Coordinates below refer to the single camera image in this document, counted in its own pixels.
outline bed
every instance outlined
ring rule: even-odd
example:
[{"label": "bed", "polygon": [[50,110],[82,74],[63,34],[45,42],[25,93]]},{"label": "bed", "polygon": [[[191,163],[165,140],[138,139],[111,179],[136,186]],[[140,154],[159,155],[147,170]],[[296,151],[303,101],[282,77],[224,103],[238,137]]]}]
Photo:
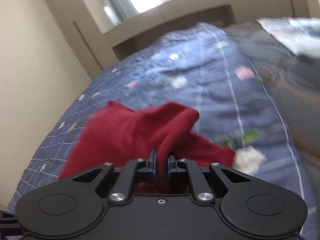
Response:
[{"label": "bed", "polygon": [[[14,212],[28,191],[57,180],[87,120],[108,101],[133,109],[176,101],[199,111],[194,131],[216,144],[259,130],[260,137],[250,145],[267,160],[254,176],[292,190],[306,201],[308,217],[301,233],[316,240],[316,202],[287,124],[247,52],[225,31],[205,23],[173,31],[105,70],[39,146],[7,211]],[[240,44],[241,38],[233,38]],[[239,74],[239,68],[245,71]],[[237,142],[239,147],[248,145]]]}]

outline folded red cloth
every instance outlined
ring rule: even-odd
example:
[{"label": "folded red cloth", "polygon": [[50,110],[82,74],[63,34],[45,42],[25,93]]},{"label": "folded red cloth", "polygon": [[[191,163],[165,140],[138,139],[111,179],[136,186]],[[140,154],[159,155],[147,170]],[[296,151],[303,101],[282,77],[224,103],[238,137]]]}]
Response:
[{"label": "folded red cloth", "polygon": [[111,101],[89,120],[59,178],[104,162],[121,167],[132,159],[148,159],[151,150],[157,150],[160,180],[165,179],[166,159],[171,153],[176,159],[194,160],[203,167],[211,162],[231,166],[233,150],[191,132],[198,118],[198,111],[174,102],[134,111]]}]

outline red cloth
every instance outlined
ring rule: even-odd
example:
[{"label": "red cloth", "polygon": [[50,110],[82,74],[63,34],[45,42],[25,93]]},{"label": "red cloth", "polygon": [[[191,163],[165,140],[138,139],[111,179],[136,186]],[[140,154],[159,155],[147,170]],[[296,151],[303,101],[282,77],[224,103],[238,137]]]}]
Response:
[{"label": "red cloth", "polygon": [[148,159],[151,150],[157,150],[157,172],[161,180],[166,177],[166,160],[171,153],[176,159],[194,160],[202,167],[208,167],[211,162],[231,166],[233,150],[191,132],[198,118],[198,111],[174,102],[134,111],[111,101],[89,120],[59,178],[104,162],[122,167],[132,159]]}]

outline blue bedspread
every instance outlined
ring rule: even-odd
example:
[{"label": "blue bedspread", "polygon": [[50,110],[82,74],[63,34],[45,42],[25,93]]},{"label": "blue bedspread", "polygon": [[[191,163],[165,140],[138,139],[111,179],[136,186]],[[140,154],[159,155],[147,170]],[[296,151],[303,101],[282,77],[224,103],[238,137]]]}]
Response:
[{"label": "blue bedspread", "polygon": [[[239,67],[250,68],[254,76]],[[24,171],[7,210],[30,190],[57,180],[87,120],[110,100],[138,109],[167,101],[200,113],[194,131],[217,144],[258,129],[250,143],[267,161],[254,175],[299,194],[309,215],[302,234],[316,240],[316,205],[289,130],[245,52],[222,30],[199,23],[174,31],[104,71],[65,112]],[[247,146],[239,141],[239,146]]]}]

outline folded clothing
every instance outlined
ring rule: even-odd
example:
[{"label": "folded clothing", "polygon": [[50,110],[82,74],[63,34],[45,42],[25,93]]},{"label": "folded clothing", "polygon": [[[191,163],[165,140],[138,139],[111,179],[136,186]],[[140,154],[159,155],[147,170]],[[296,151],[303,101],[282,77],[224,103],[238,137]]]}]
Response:
[{"label": "folded clothing", "polygon": [[231,166],[233,150],[221,148],[191,132],[198,118],[198,111],[174,102],[134,111],[110,101],[87,123],[59,178],[104,162],[122,167],[132,159],[148,159],[151,150],[157,151],[159,181],[166,180],[169,154],[176,159],[194,160],[203,167],[211,162]]}]

